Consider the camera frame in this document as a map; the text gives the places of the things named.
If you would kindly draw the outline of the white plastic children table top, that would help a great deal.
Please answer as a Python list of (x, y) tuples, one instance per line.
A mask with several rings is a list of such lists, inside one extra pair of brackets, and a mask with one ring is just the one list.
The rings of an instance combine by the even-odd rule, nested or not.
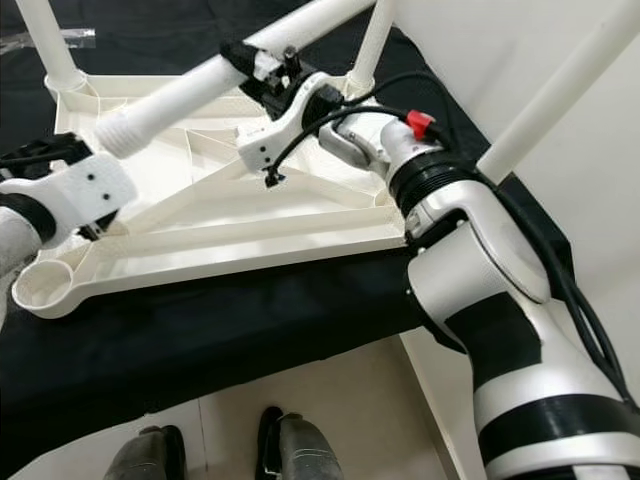
[(268, 114), (232, 90), (122, 160), (137, 189), (104, 236), (37, 252), (12, 283), (24, 311), (63, 317), (88, 298), (275, 266), (393, 250), (404, 220), (387, 187), (302, 143), (265, 187), (239, 159), (239, 129)]

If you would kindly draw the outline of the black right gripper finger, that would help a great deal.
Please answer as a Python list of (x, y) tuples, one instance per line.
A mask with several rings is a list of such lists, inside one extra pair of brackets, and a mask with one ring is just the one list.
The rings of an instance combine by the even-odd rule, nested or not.
[(247, 79), (262, 81), (269, 74), (269, 64), (262, 64), (262, 61), (269, 59), (269, 51), (261, 47), (246, 42), (223, 44), (220, 46), (220, 56)]

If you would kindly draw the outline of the black tablecloth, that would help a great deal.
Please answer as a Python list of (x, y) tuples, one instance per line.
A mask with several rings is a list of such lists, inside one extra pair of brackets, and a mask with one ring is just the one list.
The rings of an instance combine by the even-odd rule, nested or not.
[[(49, 0), (99, 32), (92, 72), (179, 74), (307, 0)], [(416, 328), (407, 250), (214, 276), (10, 311), (1, 332), (0, 479), (86, 436)]]

